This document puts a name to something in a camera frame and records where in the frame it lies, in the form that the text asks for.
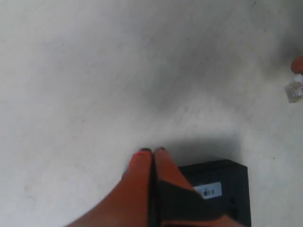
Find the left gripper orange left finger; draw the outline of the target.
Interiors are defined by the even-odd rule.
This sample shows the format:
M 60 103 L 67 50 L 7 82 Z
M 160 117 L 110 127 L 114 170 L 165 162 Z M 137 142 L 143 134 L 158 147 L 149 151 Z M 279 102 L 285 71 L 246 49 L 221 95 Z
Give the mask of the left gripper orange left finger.
M 128 169 L 114 189 L 70 227 L 147 227 L 149 225 L 152 151 L 133 154 Z

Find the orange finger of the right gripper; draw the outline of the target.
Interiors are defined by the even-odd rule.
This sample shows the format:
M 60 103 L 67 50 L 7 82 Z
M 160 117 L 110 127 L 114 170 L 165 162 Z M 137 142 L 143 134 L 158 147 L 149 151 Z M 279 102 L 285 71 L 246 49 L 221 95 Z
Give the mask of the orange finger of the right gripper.
M 291 63 L 291 71 L 294 74 L 303 74 L 303 56 L 298 56 Z

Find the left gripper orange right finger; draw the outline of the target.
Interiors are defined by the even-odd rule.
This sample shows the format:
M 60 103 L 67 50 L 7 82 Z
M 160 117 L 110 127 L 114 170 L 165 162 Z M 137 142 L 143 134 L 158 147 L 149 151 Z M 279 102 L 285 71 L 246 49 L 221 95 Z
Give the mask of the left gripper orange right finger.
M 238 227 L 191 186 L 165 148 L 154 152 L 160 227 Z

